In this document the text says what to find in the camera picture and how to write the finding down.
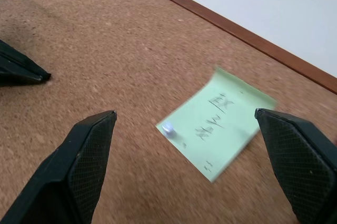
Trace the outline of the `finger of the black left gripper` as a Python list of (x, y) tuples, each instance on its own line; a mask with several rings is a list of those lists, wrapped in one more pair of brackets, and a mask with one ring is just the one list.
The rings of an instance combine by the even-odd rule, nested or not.
[(38, 85), (51, 74), (25, 54), (0, 40), (0, 86)]

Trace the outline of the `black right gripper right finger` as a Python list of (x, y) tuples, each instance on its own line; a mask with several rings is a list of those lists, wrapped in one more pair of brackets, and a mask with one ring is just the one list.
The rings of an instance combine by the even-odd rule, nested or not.
[(337, 224), (337, 146), (313, 123), (258, 108), (274, 175), (300, 224)]

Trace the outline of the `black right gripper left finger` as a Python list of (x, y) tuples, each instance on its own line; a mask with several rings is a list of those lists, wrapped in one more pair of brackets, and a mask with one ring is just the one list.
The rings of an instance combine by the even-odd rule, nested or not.
[(0, 224), (91, 224), (117, 120), (114, 110), (77, 122), (36, 169)]

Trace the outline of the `green sticky note with writing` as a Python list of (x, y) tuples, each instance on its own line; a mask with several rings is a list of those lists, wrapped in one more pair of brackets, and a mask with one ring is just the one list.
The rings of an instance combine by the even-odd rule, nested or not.
[(273, 110), (276, 100), (217, 68), (210, 81), (156, 125), (169, 121), (174, 138), (164, 137), (210, 182), (230, 165), (259, 131), (257, 108)]

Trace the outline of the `white pushpin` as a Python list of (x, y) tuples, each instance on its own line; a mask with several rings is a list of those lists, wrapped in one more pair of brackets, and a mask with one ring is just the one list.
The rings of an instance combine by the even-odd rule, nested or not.
[(166, 122), (163, 123), (162, 133), (167, 138), (174, 138), (175, 135), (176, 135), (176, 131), (175, 131), (173, 125), (169, 121), (166, 121)]

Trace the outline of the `cork board with wooden frame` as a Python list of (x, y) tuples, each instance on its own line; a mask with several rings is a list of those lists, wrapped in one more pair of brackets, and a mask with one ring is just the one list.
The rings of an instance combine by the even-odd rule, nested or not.
[(94, 224), (298, 224), (261, 135), (211, 183), (156, 129), (215, 67), (337, 141), (337, 95), (169, 0), (0, 0), (0, 39), (52, 74), (0, 88), (0, 219), (75, 123), (115, 110)]

